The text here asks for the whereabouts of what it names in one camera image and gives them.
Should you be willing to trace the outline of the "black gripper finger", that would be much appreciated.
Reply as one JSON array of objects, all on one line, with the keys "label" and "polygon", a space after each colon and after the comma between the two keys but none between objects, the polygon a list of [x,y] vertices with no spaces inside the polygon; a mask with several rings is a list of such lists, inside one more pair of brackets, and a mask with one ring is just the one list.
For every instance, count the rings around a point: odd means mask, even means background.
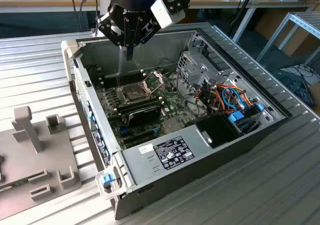
[{"label": "black gripper finger", "polygon": [[139,44],[145,44],[148,40],[150,40],[153,35],[159,31],[160,25],[151,12],[142,12],[138,14],[137,21],[133,28],[133,38],[129,47],[130,61],[133,59],[134,48]]},{"label": "black gripper finger", "polygon": [[115,46],[120,47],[125,60],[130,60],[130,44],[126,43],[125,32],[111,19],[109,13],[96,17],[97,31],[107,37]]}]

